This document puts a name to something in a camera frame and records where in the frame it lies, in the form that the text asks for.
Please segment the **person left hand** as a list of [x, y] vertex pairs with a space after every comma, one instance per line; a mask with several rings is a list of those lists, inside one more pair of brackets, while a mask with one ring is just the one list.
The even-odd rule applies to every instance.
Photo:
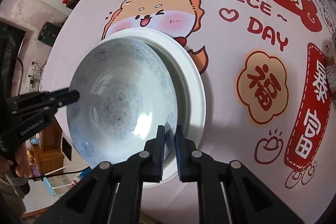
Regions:
[[27, 156], [26, 143], [22, 143], [16, 151], [15, 161], [17, 166], [15, 168], [16, 174], [19, 177], [28, 178], [30, 175], [30, 165]]

